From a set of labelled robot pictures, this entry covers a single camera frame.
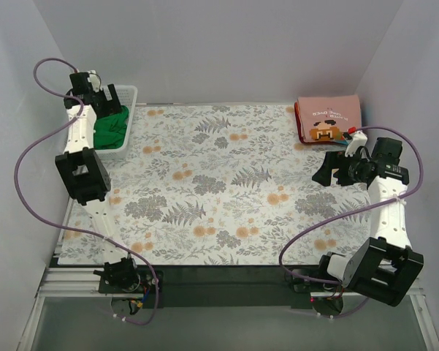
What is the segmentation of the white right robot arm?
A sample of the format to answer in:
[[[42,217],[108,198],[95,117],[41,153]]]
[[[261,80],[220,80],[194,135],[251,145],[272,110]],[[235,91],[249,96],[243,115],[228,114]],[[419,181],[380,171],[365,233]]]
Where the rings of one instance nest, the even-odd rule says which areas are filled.
[[[397,306],[424,266],[424,257],[413,251],[405,224],[408,170],[399,165],[402,143],[389,137],[377,139],[365,155],[367,136],[360,131],[344,135],[345,151],[327,152],[312,179],[322,186],[332,180],[340,186],[365,184],[371,211],[370,237],[350,257],[329,252],[316,271],[323,290],[342,284],[346,290]]]

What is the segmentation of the green t shirt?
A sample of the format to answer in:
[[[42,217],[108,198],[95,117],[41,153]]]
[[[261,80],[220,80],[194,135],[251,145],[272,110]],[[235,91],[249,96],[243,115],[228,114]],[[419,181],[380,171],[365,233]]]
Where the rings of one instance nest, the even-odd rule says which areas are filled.
[[[119,114],[96,120],[94,124],[93,144],[96,150],[117,149],[123,145],[127,130],[129,109],[122,106]]]

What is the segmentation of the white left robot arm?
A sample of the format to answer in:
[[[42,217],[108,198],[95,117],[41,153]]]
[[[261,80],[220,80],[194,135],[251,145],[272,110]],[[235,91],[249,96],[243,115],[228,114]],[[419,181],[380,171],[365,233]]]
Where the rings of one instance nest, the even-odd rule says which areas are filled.
[[[96,233],[102,235],[102,271],[94,273],[112,287],[126,293],[137,290],[140,273],[131,255],[114,243],[121,242],[110,210],[110,175],[96,153],[95,124],[123,111],[113,84],[108,85],[110,98],[101,87],[95,71],[73,72],[72,88],[64,98],[68,119],[76,120],[68,131],[64,152],[55,158],[56,167],[69,196],[89,215]]]

